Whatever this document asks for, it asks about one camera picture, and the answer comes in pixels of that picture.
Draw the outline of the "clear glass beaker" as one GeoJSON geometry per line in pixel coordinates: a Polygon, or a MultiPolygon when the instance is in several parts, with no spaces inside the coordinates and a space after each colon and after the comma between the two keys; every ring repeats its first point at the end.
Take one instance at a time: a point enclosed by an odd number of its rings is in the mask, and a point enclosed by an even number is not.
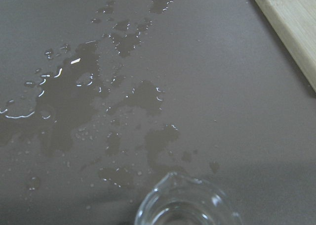
{"type": "Polygon", "coordinates": [[[241,225],[227,195],[207,180],[167,173],[146,195],[136,225],[241,225]]]}

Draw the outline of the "spilled liquid puddle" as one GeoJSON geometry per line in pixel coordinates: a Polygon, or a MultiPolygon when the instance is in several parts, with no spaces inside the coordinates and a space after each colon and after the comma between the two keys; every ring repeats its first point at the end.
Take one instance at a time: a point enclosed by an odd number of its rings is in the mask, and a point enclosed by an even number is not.
{"type": "Polygon", "coordinates": [[[217,173],[199,134],[220,0],[0,0],[0,194],[78,186],[103,156],[146,167],[142,135],[170,135],[185,162],[217,173]]]}

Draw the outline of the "bamboo cutting board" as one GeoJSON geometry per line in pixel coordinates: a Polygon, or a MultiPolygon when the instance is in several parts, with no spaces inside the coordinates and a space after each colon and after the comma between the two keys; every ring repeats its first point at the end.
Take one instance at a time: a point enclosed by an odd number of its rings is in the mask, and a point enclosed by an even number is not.
{"type": "Polygon", "coordinates": [[[255,1],[315,89],[316,0],[255,1]]]}

